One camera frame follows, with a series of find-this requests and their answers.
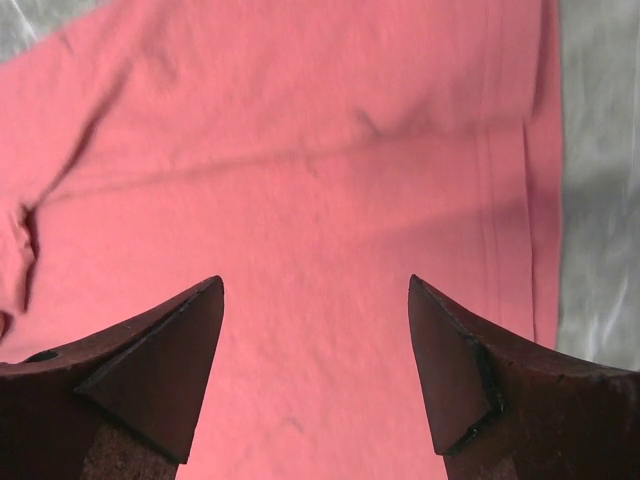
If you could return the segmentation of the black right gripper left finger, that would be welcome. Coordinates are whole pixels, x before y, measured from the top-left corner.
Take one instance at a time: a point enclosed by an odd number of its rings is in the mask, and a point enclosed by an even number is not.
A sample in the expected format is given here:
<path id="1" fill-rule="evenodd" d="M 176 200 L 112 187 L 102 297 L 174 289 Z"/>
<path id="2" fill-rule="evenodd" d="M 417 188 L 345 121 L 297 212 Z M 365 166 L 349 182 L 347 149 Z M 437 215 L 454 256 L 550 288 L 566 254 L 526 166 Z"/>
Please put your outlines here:
<path id="1" fill-rule="evenodd" d="M 155 308 L 1 367 L 5 479 L 172 479 L 188 461 L 221 331 L 208 278 Z"/>

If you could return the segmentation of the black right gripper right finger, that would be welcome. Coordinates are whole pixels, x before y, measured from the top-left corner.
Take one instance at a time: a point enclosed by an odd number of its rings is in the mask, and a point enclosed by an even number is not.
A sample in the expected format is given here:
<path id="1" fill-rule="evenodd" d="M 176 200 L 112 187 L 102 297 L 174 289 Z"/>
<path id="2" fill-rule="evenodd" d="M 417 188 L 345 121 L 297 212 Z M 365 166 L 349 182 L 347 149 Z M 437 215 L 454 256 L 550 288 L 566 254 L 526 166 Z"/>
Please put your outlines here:
<path id="1" fill-rule="evenodd" d="M 451 479 L 635 479 L 639 376 L 522 338 L 412 277 L 433 448 Z"/>

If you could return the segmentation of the salmon pink t-shirt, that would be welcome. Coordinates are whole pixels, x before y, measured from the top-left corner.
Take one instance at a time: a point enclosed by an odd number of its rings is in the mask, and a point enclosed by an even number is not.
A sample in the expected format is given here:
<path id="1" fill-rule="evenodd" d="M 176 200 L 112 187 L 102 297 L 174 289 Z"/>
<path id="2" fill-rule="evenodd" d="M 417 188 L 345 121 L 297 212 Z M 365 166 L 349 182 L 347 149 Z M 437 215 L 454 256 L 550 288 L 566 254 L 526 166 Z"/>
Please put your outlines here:
<path id="1" fill-rule="evenodd" d="M 1 357 L 218 275 L 182 479 L 441 479 L 417 275 L 545 346 L 554 1 L 113 1 L 1 67 Z"/>

